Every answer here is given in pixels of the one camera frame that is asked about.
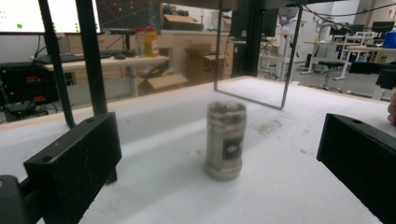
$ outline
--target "person's hand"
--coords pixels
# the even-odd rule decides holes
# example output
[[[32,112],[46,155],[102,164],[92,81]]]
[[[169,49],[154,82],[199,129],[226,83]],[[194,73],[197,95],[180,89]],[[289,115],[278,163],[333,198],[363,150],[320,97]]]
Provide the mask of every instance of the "person's hand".
[[[396,125],[396,93],[390,97],[390,104],[388,106],[388,120],[393,124]]]

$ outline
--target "yellow bottle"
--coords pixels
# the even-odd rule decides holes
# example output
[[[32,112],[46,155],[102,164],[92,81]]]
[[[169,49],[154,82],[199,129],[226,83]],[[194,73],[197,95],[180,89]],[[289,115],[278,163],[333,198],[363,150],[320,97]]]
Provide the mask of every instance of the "yellow bottle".
[[[145,34],[145,55],[147,57],[157,57],[159,55],[158,50],[158,36],[155,29],[149,27]]]

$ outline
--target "white table surface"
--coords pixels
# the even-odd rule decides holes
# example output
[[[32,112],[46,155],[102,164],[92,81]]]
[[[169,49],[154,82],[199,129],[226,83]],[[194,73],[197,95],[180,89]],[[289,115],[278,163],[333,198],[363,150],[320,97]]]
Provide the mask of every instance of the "white table surface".
[[[249,77],[219,88],[277,102],[283,84]],[[204,172],[206,107],[224,99],[247,106],[243,167],[231,182]],[[386,103],[290,86],[279,111],[205,84],[108,108],[119,125],[119,180],[101,190],[81,223],[380,223],[316,156],[326,113],[396,136]],[[80,122],[92,110],[73,113]],[[1,125],[1,174],[22,180],[22,163],[67,130],[62,114]]]

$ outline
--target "floor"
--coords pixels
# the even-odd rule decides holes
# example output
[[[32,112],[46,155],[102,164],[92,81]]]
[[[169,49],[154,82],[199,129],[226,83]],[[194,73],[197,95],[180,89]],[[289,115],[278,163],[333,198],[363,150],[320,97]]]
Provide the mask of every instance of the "floor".
[[[340,88],[343,91],[343,94],[363,94],[365,97],[370,97],[370,94],[374,92],[375,82],[378,78],[378,75],[363,75],[363,74],[346,74],[346,79],[342,80],[332,80],[333,77],[340,77],[341,70],[334,70],[330,74],[329,85],[332,87]],[[262,75],[263,77],[273,78],[271,76]],[[293,82],[297,83],[301,86],[309,87],[311,85],[322,85],[324,83],[326,76],[326,72],[323,73],[313,73],[301,75],[300,70],[297,69],[293,75]],[[386,91],[383,95],[384,101],[388,101],[389,97],[395,92]],[[80,108],[90,105],[73,105],[72,108]],[[53,105],[47,105],[47,109],[50,114],[56,113],[62,110],[60,102],[56,102]],[[0,124],[7,123],[4,112],[0,112]]]

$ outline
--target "cardboard box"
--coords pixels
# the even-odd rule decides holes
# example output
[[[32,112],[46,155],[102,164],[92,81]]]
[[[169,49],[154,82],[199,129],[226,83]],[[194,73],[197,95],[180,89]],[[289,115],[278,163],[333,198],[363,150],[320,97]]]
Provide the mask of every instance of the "cardboard box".
[[[185,48],[187,53],[186,77],[193,84],[212,82],[215,80],[216,55],[211,51],[210,44],[195,44]],[[224,55],[219,56],[219,80],[223,79]]]
[[[184,87],[189,81],[181,74],[138,78],[139,95],[170,91]]]
[[[203,25],[195,23],[195,20],[189,16],[163,15],[163,29],[165,30],[186,30],[202,31]]]

